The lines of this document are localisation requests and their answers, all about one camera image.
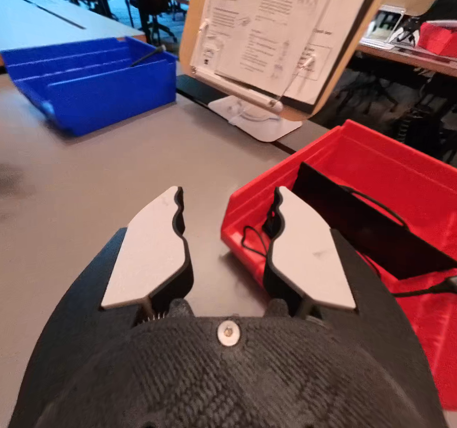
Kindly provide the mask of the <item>red plastic bin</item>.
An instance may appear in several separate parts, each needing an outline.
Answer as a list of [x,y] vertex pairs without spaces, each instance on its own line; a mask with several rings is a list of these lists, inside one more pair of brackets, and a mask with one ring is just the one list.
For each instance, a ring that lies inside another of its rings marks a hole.
[[435,20],[420,26],[417,46],[433,54],[457,57],[456,20]]
[[[264,288],[272,238],[276,187],[292,191],[305,162],[336,184],[456,260],[456,168],[356,122],[346,121],[235,191],[221,227],[221,240]],[[456,412],[456,294],[395,298],[391,293],[425,289],[456,276],[456,269],[399,280],[357,251],[332,229],[356,302],[354,311],[302,304],[317,316],[359,314],[375,346],[406,355],[414,332],[428,360],[439,399]]]

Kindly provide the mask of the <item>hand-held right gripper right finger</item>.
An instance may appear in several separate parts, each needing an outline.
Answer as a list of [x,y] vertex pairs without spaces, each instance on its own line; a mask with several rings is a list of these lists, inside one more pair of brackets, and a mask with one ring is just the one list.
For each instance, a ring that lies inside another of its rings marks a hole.
[[290,311],[302,304],[354,311],[356,302],[328,223],[285,186],[275,188],[264,288]]

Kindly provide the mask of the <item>grey wood-edged table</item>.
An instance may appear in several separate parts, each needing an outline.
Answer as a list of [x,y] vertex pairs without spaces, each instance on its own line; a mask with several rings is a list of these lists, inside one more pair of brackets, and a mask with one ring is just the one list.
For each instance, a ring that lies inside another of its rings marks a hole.
[[0,50],[57,45],[143,32],[63,0],[0,0]]
[[433,71],[449,77],[457,77],[456,58],[433,54],[424,49],[396,45],[390,49],[385,49],[380,48],[379,46],[359,43],[357,51],[373,57]]

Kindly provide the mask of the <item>blue plastic bin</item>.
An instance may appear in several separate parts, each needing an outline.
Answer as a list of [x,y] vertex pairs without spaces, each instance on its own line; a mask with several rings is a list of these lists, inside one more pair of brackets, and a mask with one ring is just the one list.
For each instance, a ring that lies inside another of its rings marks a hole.
[[176,98],[177,57],[133,37],[1,52],[16,88],[52,126],[83,136]]

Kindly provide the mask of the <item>black bin divider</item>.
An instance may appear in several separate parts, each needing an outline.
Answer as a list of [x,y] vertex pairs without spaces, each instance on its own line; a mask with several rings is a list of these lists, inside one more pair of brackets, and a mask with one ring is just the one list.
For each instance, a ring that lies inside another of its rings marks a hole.
[[292,192],[360,253],[399,280],[456,269],[456,260],[413,234],[309,164],[300,163]]

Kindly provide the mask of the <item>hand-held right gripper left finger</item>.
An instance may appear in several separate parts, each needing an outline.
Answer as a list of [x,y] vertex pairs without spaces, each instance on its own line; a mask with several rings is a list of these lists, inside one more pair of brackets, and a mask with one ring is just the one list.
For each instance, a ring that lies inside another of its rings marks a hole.
[[169,310],[194,282],[184,237],[184,191],[172,186],[129,222],[105,294],[104,310],[141,305]]

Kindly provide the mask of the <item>grey desk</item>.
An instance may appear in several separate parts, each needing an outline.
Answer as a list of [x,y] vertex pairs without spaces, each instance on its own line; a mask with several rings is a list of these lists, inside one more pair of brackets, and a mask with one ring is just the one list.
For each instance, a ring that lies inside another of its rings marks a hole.
[[174,104],[65,139],[2,74],[1,427],[57,303],[114,233],[171,186],[184,190],[193,311],[261,316],[263,292],[220,240],[229,197],[326,132],[305,122],[264,144],[177,95]]

